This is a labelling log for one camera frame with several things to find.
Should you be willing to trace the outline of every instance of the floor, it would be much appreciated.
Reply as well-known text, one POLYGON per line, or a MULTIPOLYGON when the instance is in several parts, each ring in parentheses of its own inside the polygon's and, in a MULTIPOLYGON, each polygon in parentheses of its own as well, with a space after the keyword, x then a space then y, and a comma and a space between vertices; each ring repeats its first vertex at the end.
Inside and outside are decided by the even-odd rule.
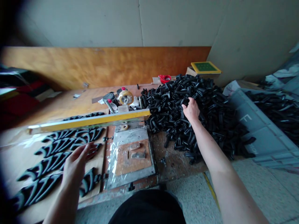
MULTIPOLYGON (((237 161, 234 168, 270 223, 299 224, 299 175, 267 169, 251 160, 237 161)), ((203 174, 167 184, 182 203, 186 223, 222 223, 220 212, 203 174)), ((90 206, 77 212, 76 223, 109 222, 129 196, 90 206)))

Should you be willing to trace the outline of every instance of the gray plastic crate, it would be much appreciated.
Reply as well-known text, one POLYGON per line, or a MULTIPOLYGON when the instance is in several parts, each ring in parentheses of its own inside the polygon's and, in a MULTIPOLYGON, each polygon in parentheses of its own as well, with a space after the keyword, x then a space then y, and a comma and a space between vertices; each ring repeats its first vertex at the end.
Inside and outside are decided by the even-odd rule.
POLYGON ((254 143, 245 146, 248 152, 256 155, 253 161, 271 168, 298 167, 299 148, 251 101, 245 94, 247 91, 253 94, 282 93, 240 88, 230 98, 230 104, 237 110, 237 119, 250 131, 242 139, 256 138, 254 143))

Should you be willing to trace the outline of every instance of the metal rod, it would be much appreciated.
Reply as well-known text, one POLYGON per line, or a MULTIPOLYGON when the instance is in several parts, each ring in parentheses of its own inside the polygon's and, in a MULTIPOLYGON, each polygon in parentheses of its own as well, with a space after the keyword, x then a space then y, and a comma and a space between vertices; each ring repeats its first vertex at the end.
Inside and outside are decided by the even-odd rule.
POLYGON ((139 96, 138 99, 139 99, 140 109, 143 109, 142 98, 139 96))
POLYGON ((111 111, 112 114, 115 114, 114 109, 112 108, 111 104, 108 102, 108 100, 104 100, 105 104, 109 107, 109 110, 111 111))

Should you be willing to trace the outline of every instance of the pile of black plastic parts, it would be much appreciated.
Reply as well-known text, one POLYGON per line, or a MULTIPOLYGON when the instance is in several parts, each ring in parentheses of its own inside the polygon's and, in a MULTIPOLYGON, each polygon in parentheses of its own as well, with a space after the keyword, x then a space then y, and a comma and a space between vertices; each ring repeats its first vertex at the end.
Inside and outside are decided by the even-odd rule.
POLYGON ((235 118, 236 111, 230 107, 227 97, 213 84, 212 79, 205 80, 199 75, 178 75, 175 81, 165 83, 157 89, 143 89, 141 92, 143 107, 149 108, 152 114, 147 120, 151 132, 167 132, 164 147, 167 148, 169 142, 174 141, 174 149, 185 151, 185 156, 190 157, 191 165, 202 161, 202 156, 194 131, 181 106, 188 105, 188 97, 196 100, 200 109, 199 120, 229 159, 234 160, 234 155, 245 158, 255 156, 244 147, 255 138, 241 141, 240 137, 248 131, 235 118))

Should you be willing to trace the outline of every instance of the right hand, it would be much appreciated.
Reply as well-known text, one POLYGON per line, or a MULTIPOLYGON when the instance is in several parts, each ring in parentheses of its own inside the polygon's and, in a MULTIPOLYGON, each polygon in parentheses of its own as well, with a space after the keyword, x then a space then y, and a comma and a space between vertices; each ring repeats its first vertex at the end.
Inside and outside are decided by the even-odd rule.
POLYGON ((95 153, 96 148, 93 142, 79 146, 73 151, 64 164, 62 189, 79 189, 85 173, 86 160, 94 156, 95 153))
POLYGON ((200 110, 198 108, 196 101, 193 98, 189 97, 188 99, 189 99, 188 107, 182 104, 184 115, 186 116, 189 122, 196 121, 198 120, 200 110))

